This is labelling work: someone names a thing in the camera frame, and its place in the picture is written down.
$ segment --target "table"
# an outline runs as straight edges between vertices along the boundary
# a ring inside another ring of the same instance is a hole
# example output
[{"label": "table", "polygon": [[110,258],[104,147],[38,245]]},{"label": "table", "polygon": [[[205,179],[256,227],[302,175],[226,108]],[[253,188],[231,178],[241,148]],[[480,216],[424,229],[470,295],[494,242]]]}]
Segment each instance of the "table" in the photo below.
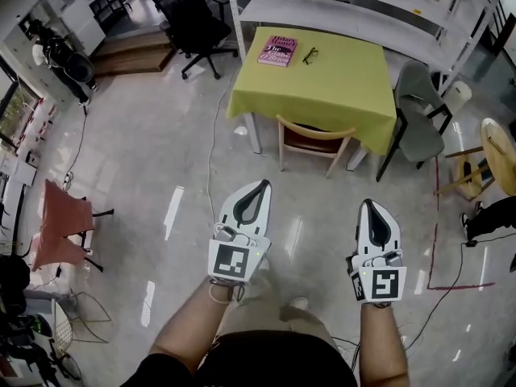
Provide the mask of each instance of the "table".
[{"label": "table", "polygon": [[[514,141],[506,131],[494,120],[484,119],[481,124],[482,146],[462,152],[446,155],[447,158],[459,156],[457,172],[460,179],[436,190],[434,194],[442,194],[450,189],[461,188],[466,198],[471,201],[497,182],[501,190],[507,195],[516,195],[516,147]],[[475,152],[484,152],[486,164],[480,168],[470,159],[464,158]],[[471,173],[464,176],[464,162],[471,165]],[[481,183],[481,174],[491,171],[492,177],[484,185]]]},{"label": "table", "polygon": [[[286,68],[260,64],[271,35],[298,40]],[[312,63],[303,58],[318,49]],[[362,40],[318,31],[258,27],[231,93],[227,117],[243,114],[254,153],[261,153],[253,113],[323,131],[356,129],[353,137],[384,155],[396,123],[396,109],[383,48]]]}]

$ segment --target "eyeglasses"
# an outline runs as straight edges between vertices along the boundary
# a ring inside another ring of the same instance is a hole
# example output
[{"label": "eyeglasses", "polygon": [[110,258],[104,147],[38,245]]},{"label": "eyeglasses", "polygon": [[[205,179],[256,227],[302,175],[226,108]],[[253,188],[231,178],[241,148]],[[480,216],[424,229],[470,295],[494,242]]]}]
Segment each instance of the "eyeglasses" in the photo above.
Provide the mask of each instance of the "eyeglasses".
[{"label": "eyeglasses", "polygon": [[312,63],[312,61],[308,61],[311,57],[317,57],[317,55],[319,54],[319,50],[317,50],[316,48],[312,48],[310,50],[310,53],[308,53],[305,58],[303,59],[303,61],[306,63],[306,64],[310,64]]}]

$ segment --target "black office chair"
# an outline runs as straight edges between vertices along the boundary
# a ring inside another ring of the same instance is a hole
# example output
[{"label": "black office chair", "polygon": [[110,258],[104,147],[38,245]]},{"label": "black office chair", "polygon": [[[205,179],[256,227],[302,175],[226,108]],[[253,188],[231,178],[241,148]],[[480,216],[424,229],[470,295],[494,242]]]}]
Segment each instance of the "black office chair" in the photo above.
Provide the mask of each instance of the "black office chair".
[{"label": "black office chair", "polygon": [[216,19],[205,0],[153,0],[167,19],[160,28],[187,57],[190,53],[198,55],[181,70],[181,77],[187,79],[186,72],[201,59],[206,58],[210,64],[215,79],[220,79],[211,55],[232,53],[239,55],[233,48],[216,48],[223,39],[231,33],[231,28],[224,22]]}]

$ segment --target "pink book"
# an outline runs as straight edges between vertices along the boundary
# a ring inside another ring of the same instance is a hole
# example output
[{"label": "pink book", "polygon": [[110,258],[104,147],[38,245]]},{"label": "pink book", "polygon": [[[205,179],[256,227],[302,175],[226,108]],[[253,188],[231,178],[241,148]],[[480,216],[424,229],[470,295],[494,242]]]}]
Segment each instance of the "pink book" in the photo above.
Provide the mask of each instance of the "pink book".
[{"label": "pink book", "polygon": [[298,41],[296,39],[272,35],[268,38],[264,50],[258,56],[258,63],[286,68],[297,45]]}]

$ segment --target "window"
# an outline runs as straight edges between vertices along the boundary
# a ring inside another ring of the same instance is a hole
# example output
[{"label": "window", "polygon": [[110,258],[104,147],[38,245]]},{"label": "window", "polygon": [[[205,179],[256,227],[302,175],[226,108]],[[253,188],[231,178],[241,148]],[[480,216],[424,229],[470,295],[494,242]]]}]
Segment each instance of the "window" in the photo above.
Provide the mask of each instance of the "window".
[{"label": "window", "polygon": [[0,57],[0,139],[16,148],[39,97]]}]

